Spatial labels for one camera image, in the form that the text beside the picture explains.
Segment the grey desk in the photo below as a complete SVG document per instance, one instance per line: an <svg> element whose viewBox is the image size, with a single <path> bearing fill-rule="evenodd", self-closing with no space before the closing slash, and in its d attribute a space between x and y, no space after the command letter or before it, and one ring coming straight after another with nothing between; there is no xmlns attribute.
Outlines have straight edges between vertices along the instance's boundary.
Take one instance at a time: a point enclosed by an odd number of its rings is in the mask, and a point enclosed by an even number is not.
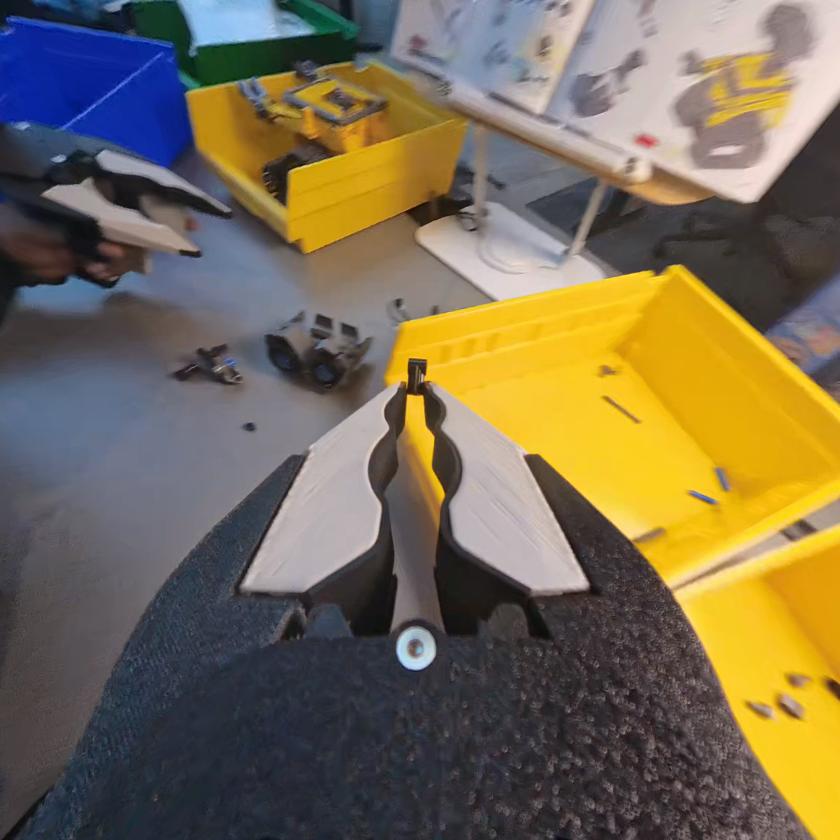
<svg viewBox="0 0 840 840"><path fill-rule="evenodd" d="M157 255L113 290L19 293L2 325L2 834L51 787L170 573L290 455L382 387L412 315L488 302L394 217L302 255L234 202L190 150L178 173L234 211L200 217L200 259ZM264 334L299 310L374 338L350 387L281 379ZM171 373L228 345L243 375ZM248 433L242 424L254 422Z"/></svg>

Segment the yellow storage bin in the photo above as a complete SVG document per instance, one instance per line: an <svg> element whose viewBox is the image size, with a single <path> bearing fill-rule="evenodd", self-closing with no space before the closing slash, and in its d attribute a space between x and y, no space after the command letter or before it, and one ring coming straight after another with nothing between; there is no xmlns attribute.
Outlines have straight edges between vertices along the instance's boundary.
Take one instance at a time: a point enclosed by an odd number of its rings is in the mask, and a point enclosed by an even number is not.
<svg viewBox="0 0 840 840"><path fill-rule="evenodd" d="M814 838L839 838L839 527L679 589L733 716ZM788 673L812 677L793 688ZM803 720L777 705L787 693ZM772 706L774 719L746 707Z"/></svg>
<svg viewBox="0 0 840 840"><path fill-rule="evenodd" d="M304 254L445 195L466 136L465 119L422 99L392 68L322 70L385 100L379 142L305 162L299 132L261 119L237 82L185 95L204 161L238 204Z"/></svg>
<svg viewBox="0 0 840 840"><path fill-rule="evenodd" d="M672 587L838 498L838 404L683 266L406 322L386 384L409 358L628 538L666 529L638 546Z"/></svg>

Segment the printed toy box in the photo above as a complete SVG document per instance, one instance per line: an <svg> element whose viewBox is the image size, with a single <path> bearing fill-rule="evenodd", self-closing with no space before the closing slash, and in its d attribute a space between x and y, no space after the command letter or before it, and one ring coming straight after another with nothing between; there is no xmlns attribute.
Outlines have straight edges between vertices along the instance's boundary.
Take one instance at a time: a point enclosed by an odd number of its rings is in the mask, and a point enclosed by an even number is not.
<svg viewBox="0 0 840 840"><path fill-rule="evenodd" d="M839 273L790 311L765 337L839 401Z"/></svg>

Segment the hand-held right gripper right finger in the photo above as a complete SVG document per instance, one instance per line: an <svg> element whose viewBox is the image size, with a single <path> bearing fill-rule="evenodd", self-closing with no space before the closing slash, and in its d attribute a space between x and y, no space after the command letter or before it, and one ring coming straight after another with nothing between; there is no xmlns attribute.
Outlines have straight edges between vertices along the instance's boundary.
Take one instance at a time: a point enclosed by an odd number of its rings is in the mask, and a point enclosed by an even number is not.
<svg viewBox="0 0 840 840"><path fill-rule="evenodd" d="M423 384L440 504L434 578L444 629L478 634L498 608L528 633L537 601L591 591L552 508L545 462L437 383Z"/></svg>

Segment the green storage bin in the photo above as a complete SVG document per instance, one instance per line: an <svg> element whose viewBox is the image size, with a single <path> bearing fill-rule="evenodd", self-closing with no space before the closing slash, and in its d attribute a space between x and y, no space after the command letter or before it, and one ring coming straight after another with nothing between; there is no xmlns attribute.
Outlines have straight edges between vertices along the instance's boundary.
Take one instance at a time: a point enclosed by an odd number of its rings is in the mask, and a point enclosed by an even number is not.
<svg viewBox="0 0 840 840"><path fill-rule="evenodd" d="M349 61L358 50L360 27L352 2L272 1L299 14L317 34L237 45L194 47L178 1L131 2L139 37L169 43L186 88L209 87L247 77L276 75L302 60L319 65Z"/></svg>

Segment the instruction booklet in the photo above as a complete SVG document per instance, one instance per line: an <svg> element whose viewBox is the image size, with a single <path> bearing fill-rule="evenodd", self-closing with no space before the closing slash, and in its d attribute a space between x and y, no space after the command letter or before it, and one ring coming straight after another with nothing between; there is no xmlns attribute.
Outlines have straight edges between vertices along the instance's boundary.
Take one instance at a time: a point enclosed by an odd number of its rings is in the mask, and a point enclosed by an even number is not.
<svg viewBox="0 0 840 840"><path fill-rule="evenodd" d="M390 57L478 123L758 202L838 104L838 2L400 2Z"/></svg>

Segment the person's left hand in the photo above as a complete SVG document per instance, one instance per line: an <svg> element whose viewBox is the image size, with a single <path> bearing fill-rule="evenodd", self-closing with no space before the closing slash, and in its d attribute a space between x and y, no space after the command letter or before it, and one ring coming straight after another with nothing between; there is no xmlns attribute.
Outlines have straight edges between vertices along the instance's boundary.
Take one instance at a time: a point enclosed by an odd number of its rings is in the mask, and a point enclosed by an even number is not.
<svg viewBox="0 0 840 840"><path fill-rule="evenodd" d="M134 257L123 247L101 244L93 257L75 252L54 230L15 213L1 220L1 279L7 287L60 285L69 277L107 284L133 268Z"/></svg>

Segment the grey twin engine brick model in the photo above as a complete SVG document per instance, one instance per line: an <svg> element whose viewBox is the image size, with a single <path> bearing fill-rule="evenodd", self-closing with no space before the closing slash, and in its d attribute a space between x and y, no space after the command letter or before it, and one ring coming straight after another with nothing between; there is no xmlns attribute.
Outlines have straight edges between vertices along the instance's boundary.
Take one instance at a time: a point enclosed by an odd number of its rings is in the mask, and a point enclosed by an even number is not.
<svg viewBox="0 0 840 840"><path fill-rule="evenodd" d="M265 335L269 361L283 375L319 392L353 378L371 350L373 337L321 313L299 311Z"/></svg>

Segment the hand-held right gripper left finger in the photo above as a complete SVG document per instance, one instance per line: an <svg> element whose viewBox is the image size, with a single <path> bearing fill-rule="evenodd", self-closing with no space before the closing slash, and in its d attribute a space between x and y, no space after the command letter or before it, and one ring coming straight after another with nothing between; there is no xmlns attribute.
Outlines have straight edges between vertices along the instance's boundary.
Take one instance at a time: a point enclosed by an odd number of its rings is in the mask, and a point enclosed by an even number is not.
<svg viewBox="0 0 840 840"><path fill-rule="evenodd" d="M396 602L385 491L398 467L407 388L387 386L315 441L252 553L239 590L336 606L356 636L386 635Z"/></svg>

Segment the yellow toy bulldozer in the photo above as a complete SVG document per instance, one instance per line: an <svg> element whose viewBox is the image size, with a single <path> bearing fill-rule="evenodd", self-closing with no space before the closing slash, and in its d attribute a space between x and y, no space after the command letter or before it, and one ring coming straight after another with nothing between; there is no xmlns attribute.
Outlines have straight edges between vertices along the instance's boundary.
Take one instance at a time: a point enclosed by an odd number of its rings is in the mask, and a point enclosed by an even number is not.
<svg viewBox="0 0 840 840"><path fill-rule="evenodd" d="M279 99L256 77L237 88L258 119L291 133L291 150L266 163L262 180L267 192L287 205L289 174L305 165L362 151L387 140L388 102L363 88L341 81L310 60L294 66L294 85Z"/></svg>

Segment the white foam block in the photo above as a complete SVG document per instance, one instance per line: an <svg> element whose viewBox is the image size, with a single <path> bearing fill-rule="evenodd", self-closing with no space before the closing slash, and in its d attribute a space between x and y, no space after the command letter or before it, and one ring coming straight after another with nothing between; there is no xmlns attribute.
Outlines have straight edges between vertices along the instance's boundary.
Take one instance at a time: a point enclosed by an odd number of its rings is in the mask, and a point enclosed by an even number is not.
<svg viewBox="0 0 840 840"><path fill-rule="evenodd" d="M272 1L178 1L192 46L222 46L317 34L299 14Z"/></svg>

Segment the black brick assembly coloured pins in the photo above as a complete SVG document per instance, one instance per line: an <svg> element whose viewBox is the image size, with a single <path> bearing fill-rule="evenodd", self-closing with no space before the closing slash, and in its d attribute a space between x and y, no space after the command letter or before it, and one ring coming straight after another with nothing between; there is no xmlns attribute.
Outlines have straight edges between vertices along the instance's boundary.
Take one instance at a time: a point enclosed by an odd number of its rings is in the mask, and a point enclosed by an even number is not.
<svg viewBox="0 0 840 840"><path fill-rule="evenodd" d="M197 375L221 385L240 385L244 381L237 363L228 355L226 343L197 348L194 359L172 372L171 378L178 382L187 382Z"/></svg>

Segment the blue storage bin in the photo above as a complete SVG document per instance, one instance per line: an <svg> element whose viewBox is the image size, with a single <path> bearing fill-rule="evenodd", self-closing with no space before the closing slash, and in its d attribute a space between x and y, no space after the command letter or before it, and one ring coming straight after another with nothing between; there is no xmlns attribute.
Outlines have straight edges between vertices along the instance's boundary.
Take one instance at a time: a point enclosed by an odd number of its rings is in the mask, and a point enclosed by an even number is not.
<svg viewBox="0 0 840 840"><path fill-rule="evenodd" d="M1 120L113 142L171 166L193 146L166 42L11 17L1 35Z"/></svg>

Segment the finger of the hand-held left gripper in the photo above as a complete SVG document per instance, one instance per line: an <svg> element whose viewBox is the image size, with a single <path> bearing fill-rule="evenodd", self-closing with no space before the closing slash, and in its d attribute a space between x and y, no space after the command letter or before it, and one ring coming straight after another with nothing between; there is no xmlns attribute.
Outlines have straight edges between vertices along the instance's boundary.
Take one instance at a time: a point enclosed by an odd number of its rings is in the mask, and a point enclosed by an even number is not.
<svg viewBox="0 0 840 840"><path fill-rule="evenodd" d="M140 200L153 197L167 205L207 216L231 218L233 212L173 171L140 157L114 150L95 154L97 178L110 184L112 196L124 207L140 208Z"/></svg>
<svg viewBox="0 0 840 840"><path fill-rule="evenodd" d="M181 222L178 211L163 206L161 220L148 217L139 210L109 201L91 178L78 184L51 186L41 197L54 208L73 211L92 221L109 242L193 258L202 254L183 227L169 224Z"/></svg>

